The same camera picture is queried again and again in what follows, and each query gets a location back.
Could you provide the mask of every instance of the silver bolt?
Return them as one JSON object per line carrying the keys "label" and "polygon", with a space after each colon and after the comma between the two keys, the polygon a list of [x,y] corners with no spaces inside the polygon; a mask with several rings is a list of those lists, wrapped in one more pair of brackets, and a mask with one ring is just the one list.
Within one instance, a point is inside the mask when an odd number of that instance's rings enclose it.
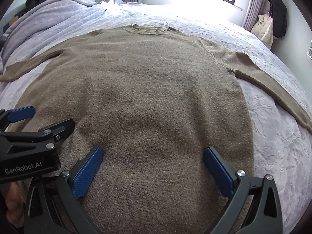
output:
{"label": "silver bolt", "polygon": [[62,171],[60,175],[63,177],[67,177],[69,175],[69,171],[68,170]]}
{"label": "silver bolt", "polygon": [[53,149],[54,146],[55,146],[54,144],[47,144],[47,145],[46,145],[46,148],[47,148],[47,149]]}
{"label": "silver bolt", "polygon": [[244,177],[246,175],[246,172],[244,172],[243,170],[238,170],[237,174],[238,176]]}
{"label": "silver bolt", "polygon": [[266,179],[268,179],[268,180],[273,180],[273,176],[270,175],[270,174],[266,174]]}

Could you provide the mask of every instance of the bed sheet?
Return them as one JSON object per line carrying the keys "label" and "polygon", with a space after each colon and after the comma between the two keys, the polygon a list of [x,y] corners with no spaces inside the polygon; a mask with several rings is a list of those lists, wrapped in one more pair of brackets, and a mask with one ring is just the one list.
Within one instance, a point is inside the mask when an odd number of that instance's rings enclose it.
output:
{"label": "bed sheet", "polygon": [[[45,19],[47,13],[56,13],[57,17]],[[166,5],[105,0],[90,6],[75,0],[49,0],[21,17],[6,32],[8,41],[1,55],[4,68],[38,55],[68,38],[96,29],[130,24],[171,26],[187,34],[216,41],[233,51],[247,53],[311,117],[312,105],[297,79],[257,37],[230,22],[192,15]],[[42,73],[49,61],[14,82],[0,83],[0,108],[14,108],[27,86]],[[266,173],[274,176],[281,201],[284,233],[287,233],[311,200],[312,135],[264,91],[244,80],[238,81],[252,120],[255,176],[263,177]]]}

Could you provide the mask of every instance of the brown sweater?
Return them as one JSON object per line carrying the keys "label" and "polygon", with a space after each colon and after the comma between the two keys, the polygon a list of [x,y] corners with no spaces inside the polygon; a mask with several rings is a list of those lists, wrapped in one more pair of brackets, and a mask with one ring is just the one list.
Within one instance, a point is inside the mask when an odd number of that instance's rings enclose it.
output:
{"label": "brown sweater", "polygon": [[[34,118],[11,130],[36,131],[73,118],[76,129],[58,148],[62,170],[93,145],[104,148],[81,201],[103,233],[208,229],[226,199],[203,164],[204,148],[214,146],[250,176],[254,170],[251,121],[235,75],[312,128],[306,112],[246,54],[173,28],[97,30],[9,66],[0,80],[14,80],[53,56],[16,106],[33,105]],[[24,185],[27,190],[29,181]]]}

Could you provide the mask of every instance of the black jacket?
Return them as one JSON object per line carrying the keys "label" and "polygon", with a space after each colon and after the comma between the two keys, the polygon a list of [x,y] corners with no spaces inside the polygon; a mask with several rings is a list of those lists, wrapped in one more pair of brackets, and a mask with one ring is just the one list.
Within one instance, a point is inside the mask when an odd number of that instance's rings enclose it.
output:
{"label": "black jacket", "polygon": [[286,34],[287,8],[282,0],[271,0],[270,16],[273,18],[273,36],[281,38]]}

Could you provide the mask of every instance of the picture on wall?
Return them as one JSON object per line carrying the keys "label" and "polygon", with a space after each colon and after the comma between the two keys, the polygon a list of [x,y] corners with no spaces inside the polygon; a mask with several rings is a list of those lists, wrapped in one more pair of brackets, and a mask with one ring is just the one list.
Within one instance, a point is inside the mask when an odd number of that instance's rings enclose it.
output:
{"label": "picture on wall", "polygon": [[312,41],[311,41],[311,45],[309,47],[309,51],[308,51],[307,55],[312,59]]}

